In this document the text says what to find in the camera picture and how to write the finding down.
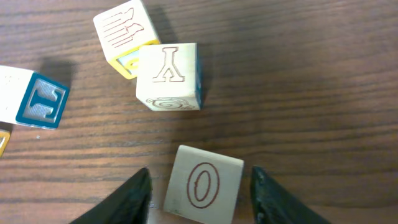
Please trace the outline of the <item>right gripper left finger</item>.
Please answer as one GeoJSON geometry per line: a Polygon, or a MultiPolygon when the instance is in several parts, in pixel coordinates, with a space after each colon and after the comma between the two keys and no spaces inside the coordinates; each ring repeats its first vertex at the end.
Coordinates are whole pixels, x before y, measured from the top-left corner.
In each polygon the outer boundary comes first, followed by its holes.
{"type": "Polygon", "coordinates": [[[141,168],[112,194],[71,224],[146,224],[152,198],[149,169],[141,168]]]}

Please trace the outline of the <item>wooden O block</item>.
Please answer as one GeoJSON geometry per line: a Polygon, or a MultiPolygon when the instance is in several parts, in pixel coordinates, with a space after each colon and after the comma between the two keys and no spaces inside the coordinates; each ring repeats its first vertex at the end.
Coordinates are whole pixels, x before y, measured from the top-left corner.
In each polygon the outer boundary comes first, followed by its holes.
{"type": "Polygon", "coordinates": [[[241,159],[180,145],[164,211],[200,223],[232,223],[243,168],[241,159]]]}

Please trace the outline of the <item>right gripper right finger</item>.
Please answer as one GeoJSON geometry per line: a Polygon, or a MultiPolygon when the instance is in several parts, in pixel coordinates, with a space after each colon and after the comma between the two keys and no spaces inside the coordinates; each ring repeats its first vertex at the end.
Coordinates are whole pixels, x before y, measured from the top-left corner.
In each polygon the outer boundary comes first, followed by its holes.
{"type": "Polygon", "coordinates": [[[256,224],[330,224],[259,166],[252,167],[251,203],[256,224]]]}

